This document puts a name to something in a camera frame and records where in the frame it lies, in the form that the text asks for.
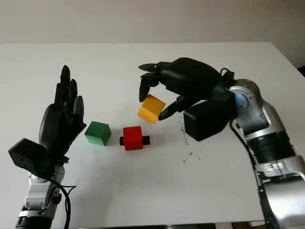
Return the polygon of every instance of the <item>black cable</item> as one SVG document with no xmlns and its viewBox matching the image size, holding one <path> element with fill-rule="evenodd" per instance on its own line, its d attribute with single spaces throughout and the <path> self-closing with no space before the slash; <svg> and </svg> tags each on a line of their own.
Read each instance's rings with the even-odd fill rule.
<svg viewBox="0 0 305 229">
<path fill-rule="evenodd" d="M 65 196 L 66 203 L 67 203 L 65 205 L 67 205 L 67 207 L 66 207 L 66 222 L 65 222 L 64 229 L 69 229 L 70 218 L 71 218 L 71 202 L 70 202 L 69 194 L 64 189 L 64 187 L 60 183 L 58 183 L 56 180 L 51 179 L 51 178 L 46 178 L 46 180 L 48 180 L 49 182 L 53 183 L 56 187 L 58 187 Z"/>
<path fill-rule="evenodd" d="M 221 75 L 221 76 L 223 75 L 223 70 L 230 71 L 230 70 L 227 69 L 227 68 L 222 68 L 222 69 L 220 70 L 220 75 Z"/>
<path fill-rule="evenodd" d="M 71 189 L 68 191 L 68 195 L 71 193 L 71 191 L 76 188 L 76 186 L 63 186 L 63 187 L 70 187 Z M 65 201 L 65 209 L 66 209 L 66 212 L 68 211 L 68 206 L 67 206 L 67 199 Z"/>
<path fill-rule="evenodd" d="M 230 122 L 229 122 L 229 127 L 230 127 L 230 129 L 233 131 L 233 133 L 236 135 L 236 137 L 238 138 L 238 140 L 239 140 L 239 141 L 243 144 L 243 146 L 245 147 L 245 149 L 246 149 L 246 151 L 247 151 L 247 153 L 248 153 L 248 155 L 249 155 L 249 157 L 250 157 L 250 161 L 251 161 L 252 169 L 253 169 L 253 172 L 254 172 L 254 177 L 255 177 L 255 180 L 256 180 L 256 184 L 257 184 L 257 186 L 259 186 L 259 185 L 258 185 L 258 181 L 257 181 L 257 177 L 256 177 L 256 173 L 255 173 L 255 160 L 254 160 L 253 155 L 251 154 L 251 151 L 250 151 L 249 146 L 247 145 L 246 142 L 244 142 L 244 140 L 242 139 L 242 137 L 241 137 L 241 136 L 238 134 L 238 132 L 234 129 L 234 127 L 233 127 L 233 119 L 230 120 Z"/>
</svg>

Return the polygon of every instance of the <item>green cube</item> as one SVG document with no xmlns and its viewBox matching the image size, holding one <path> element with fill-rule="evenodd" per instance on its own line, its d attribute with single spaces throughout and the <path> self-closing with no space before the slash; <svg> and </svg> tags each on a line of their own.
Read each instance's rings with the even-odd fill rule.
<svg viewBox="0 0 305 229">
<path fill-rule="evenodd" d="M 110 127 L 108 124 L 99 123 L 92 121 L 85 136 L 89 143 L 96 144 L 100 146 L 105 146 L 111 135 Z"/>
</svg>

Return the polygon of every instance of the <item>white wall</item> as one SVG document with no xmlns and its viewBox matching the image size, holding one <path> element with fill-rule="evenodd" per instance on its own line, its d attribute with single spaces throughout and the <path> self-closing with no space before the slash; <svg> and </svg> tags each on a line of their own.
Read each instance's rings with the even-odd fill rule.
<svg viewBox="0 0 305 229">
<path fill-rule="evenodd" d="M 305 0 L 0 0 L 0 43 L 259 41 L 305 65 Z"/>
</svg>

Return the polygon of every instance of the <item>red cube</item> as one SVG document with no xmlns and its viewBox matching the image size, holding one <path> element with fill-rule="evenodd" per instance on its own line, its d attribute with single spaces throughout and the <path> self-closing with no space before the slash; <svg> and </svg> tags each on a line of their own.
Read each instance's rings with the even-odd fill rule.
<svg viewBox="0 0 305 229">
<path fill-rule="evenodd" d="M 142 130 L 140 126 L 123 128 L 125 150 L 143 149 Z"/>
</svg>

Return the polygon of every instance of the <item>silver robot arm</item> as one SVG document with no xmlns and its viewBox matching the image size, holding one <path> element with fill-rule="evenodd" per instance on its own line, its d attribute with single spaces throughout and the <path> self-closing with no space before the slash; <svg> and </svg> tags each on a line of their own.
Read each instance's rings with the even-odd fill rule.
<svg viewBox="0 0 305 229">
<path fill-rule="evenodd" d="M 56 166 L 52 179 L 61 183 L 64 177 L 63 166 Z M 16 228 L 39 227 L 49 229 L 61 201 L 59 188 L 53 183 L 29 173 L 30 187 L 24 205 L 18 215 Z"/>
<path fill-rule="evenodd" d="M 284 125 L 258 86 L 236 80 L 236 121 L 253 152 L 254 172 L 266 225 L 272 229 L 305 229 L 305 162 L 297 156 Z"/>
</svg>

